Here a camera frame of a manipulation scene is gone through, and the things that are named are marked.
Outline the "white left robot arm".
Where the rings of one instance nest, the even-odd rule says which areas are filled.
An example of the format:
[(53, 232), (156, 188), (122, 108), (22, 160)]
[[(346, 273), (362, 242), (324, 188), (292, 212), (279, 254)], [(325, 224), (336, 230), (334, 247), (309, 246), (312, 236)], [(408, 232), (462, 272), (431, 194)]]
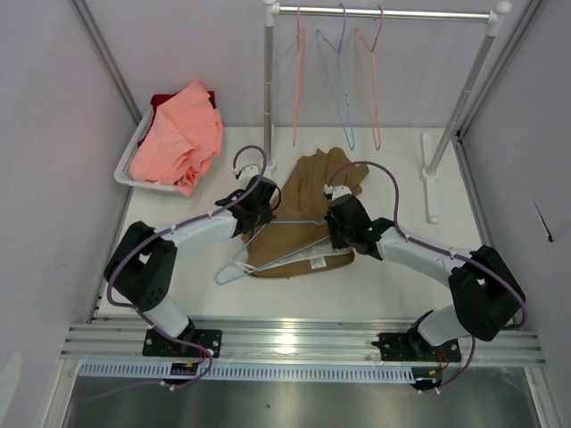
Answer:
[(210, 243), (245, 235), (275, 216), (270, 205), (277, 184), (256, 175), (245, 189), (215, 202), (215, 210), (161, 231), (142, 221), (131, 224), (107, 262), (103, 277), (114, 291), (162, 334), (162, 346), (176, 357), (194, 345), (191, 319), (179, 310), (169, 289), (179, 248), (199, 250)]

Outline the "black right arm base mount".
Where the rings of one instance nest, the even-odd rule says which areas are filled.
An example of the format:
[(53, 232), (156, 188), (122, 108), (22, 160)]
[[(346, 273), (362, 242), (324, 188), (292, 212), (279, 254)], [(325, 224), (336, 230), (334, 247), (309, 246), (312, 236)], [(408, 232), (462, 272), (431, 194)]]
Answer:
[(433, 346), (418, 332), (420, 323), (432, 313), (426, 312), (405, 333), (379, 333), (370, 344), (379, 350), (383, 361), (459, 363), (462, 356), (457, 339)]

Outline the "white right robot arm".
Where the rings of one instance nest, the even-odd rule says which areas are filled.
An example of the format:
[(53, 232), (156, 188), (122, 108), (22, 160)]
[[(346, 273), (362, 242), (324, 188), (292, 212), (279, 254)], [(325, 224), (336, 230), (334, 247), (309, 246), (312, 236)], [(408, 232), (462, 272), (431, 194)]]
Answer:
[(395, 220), (371, 219), (346, 186), (333, 188), (327, 198), (334, 248), (351, 247), (360, 255), (410, 268), (450, 291), (450, 306), (427, 312), (409, 329), (407, 347), (414, 358), (428, 359), (440, 345), (466, 336), (490, 342), (516, 313), (525, 312), (525, 294), (494, 248), (466, 251), (424, 242)]

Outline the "tan pleated skirt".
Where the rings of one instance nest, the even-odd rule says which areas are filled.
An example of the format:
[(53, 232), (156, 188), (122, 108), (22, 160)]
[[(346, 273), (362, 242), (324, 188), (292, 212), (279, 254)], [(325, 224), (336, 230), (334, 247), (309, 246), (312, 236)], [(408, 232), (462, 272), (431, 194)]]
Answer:
[(324, 185), (346, 185), (352, 193), (362, 193), (361, 182), (369, 169), (365, 165), (350, 165), (343, 149), (334, 147), (310, 156), (302, 156), (295, 164), (289, 178), (281, 187), (281, 203), (275, 209), (276, 219), (325, 220), (328, 199)]

